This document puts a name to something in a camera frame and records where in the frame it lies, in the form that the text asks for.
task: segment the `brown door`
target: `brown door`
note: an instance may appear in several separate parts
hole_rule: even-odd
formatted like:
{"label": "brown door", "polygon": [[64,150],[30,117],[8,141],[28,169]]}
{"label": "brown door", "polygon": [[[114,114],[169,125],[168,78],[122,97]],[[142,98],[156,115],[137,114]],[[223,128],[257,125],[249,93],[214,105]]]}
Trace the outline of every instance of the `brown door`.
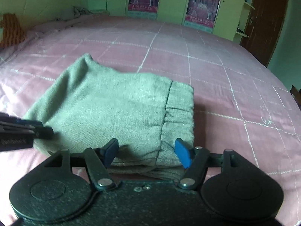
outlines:
{"label": "brown door", "polygon": [[267,67],[284,21],[288,0],[253,0],[245,34],[240,45]]}

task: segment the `gray cloth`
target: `gray cloth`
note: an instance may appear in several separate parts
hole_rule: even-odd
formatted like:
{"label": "gray cloth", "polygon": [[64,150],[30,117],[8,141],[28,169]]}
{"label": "gray cloth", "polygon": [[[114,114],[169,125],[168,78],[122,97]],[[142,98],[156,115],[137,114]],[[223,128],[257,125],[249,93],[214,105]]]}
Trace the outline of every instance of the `gray cloth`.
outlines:
{"label": "gray cloth", "polygon": [[65,9],[61,13],[61,17],[57,20],[71,20],[76,19],[82,14],[93,14],[90,10],[83,8],[83,7],[70,7],[68,9]]}
{"label": "gray cloth", "polygon": [[183,167],[177,138],[193,145],[193,88],[152,73],[120,73],[83,55],[28,110],[59,134],[36,140],[46,155],[68,148],[83,152],[119,141],[112,173],[178,179]]}

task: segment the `pink bedspread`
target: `pink bedspread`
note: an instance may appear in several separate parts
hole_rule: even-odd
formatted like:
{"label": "pink bedspread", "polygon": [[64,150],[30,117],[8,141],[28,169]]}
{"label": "pink bedspread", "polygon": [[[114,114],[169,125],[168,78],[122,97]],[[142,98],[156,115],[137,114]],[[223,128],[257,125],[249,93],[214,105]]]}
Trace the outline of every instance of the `pink bedspread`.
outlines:
{"label": "pink bedspread", "polygon": [[[23,116],[84,53],[121,72],[153,72],[191,84],[195,145],[243,155],[282,186],[278,220],[290,226],[301,220],[301,111],[283,84],[244,48],[179,25],[108,16],[48,23],[28,35],[18,48],[0,53],[0,111]],[[13,218],[10,187],[44,159],[33,149],[0,153],[3,223]],[[216,172],[209,170],[208,177]]]}

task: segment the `shelf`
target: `shelf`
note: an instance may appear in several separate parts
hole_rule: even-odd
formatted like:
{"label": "shelf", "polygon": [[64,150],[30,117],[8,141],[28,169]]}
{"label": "shelf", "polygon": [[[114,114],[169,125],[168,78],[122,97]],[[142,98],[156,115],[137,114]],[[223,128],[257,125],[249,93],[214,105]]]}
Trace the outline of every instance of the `shelf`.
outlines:
{"label": "shelf", "polygon": [[253,7],[253,6],[252,6],[250,3],[248,3],[248,2],[244,2],[244,5],[245,5],[248,9],[252,8],[252,9],[255,10],[255,7]]}
{"label": "shelf", "polygon": [[242,35],[243,37],[249,37],[248,35],[246,35],[246,34],[243,34],[243,33],[240,33],[240,32],[238,32],[238,31],[236,31],[236,34],[239,34],[239,35]]}

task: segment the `striped fabric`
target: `striped fabric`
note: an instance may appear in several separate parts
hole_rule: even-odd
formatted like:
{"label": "striped fabric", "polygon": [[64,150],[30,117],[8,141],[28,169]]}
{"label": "striped fabric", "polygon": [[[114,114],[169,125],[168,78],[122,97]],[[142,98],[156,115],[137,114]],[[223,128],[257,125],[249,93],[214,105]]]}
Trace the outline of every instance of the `striped fabric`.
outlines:
{"label": "striped fabric", "polygon": [[0,27],[3,27],[3,40],[0,41],[0,47],[17,45],[25,40],[25,33],[15,14],[4,14]]}

